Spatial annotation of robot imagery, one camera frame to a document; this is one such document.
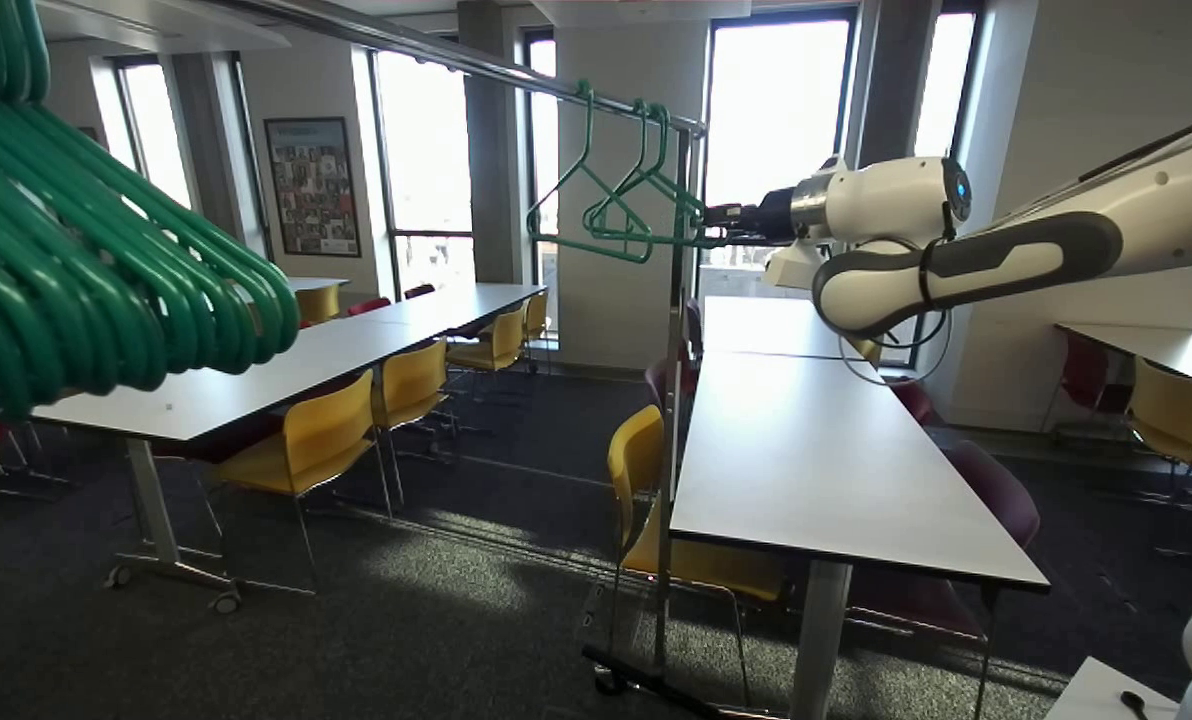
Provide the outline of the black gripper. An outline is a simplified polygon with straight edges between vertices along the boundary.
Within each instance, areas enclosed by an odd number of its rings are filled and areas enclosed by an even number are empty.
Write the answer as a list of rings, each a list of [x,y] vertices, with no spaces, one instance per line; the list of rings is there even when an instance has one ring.
[[[711,205],[706,229],[728,246],[790,246],[824,226],[824,205],[796,188],[778,188],[762,205]]]

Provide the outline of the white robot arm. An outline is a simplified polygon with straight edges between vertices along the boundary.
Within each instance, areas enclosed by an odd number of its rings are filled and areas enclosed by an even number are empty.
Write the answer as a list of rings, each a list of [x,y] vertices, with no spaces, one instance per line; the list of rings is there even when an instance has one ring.
[[[738,246],[790,242],[796,285],[836,337],[957,303],[1192,266],[1192,125],[1148,140],[974,236],[957,236],[968,181],[952,161],[824,164],[762,205],[706,219]]]

